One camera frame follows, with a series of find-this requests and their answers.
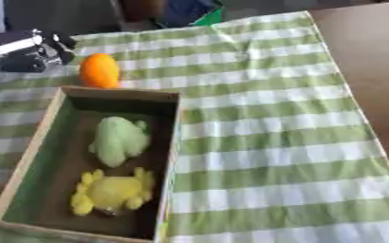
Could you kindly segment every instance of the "green plush toy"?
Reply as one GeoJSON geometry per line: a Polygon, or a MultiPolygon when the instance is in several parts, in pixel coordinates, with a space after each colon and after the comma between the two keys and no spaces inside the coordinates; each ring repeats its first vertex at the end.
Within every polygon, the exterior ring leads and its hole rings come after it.
{"type": "Polygon", "coordinates": [[[149,145],[145,133],[146,123],[132,123],[120,117],[104,118],[97,126],[96,138],[88,147],[99,160],[112,168],[123,164],[128,158],[140,155],[149,145]]]}

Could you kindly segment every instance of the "frog toy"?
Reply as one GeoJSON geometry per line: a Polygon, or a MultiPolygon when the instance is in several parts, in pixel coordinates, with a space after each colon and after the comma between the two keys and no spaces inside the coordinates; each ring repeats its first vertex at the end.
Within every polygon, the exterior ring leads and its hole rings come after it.
{"type": "Polygon", "coordinates": [[[115,168],[128,158],[139,156],[149,145],[146,123],[132,123],[120,117],[104,118],[98,124],[96,137],[88,147],[108,167],[115,168]]]}
{"type": "Polygon", "coordinates": [[[70,200],[75,215],[88,215],[93,209],[117,215],[121,208],[136,210],[152,199],[153,172],[141,167],[133,177],[106,177],[102,170],[82,174],[76,193],[70,200]]]}

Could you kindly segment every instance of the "wooden table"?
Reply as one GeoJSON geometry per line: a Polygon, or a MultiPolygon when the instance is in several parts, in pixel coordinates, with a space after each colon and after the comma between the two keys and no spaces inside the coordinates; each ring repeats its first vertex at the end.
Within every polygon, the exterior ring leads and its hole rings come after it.
{"type": "Polygon", "coordinates": [[[389,3],[311,14],[389,155],[389,3]]]}

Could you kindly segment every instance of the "wooden tray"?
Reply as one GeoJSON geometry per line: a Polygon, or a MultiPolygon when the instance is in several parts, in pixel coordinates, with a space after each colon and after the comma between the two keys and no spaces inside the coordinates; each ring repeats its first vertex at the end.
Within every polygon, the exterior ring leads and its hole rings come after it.
{"type": "Polygon", "coordinates": [[[0,196],[0,225],[88,239],[154,240],[165,208],[164,188],[171,183],[178,99],[171,92],[60,88],[0,196]],[[110,116],[145,121],[152,137],[146,151],[114,169],[102,166],[87,149],[97,124],[110,116]],[[101,168],[107,176],[130,176],[137,166],[155,174],[152,201],[116,217],[70,212],[82,172],[101,168]]]}

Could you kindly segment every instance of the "green and white checkered tablecloth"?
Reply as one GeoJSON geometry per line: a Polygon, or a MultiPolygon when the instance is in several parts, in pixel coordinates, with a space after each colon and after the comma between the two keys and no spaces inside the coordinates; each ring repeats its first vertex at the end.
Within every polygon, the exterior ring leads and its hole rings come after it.
{"type": "MultiPolygon", "coordinates": [[[[78,58],[0,74],[0,191],[55,87],[112,54],[124,88],[182,92],[171,242],[389,243],[389,162],[307,12],[79,37],[78,58]]],[[[63,242],[0,230],[0,242],[63,242]]]]}

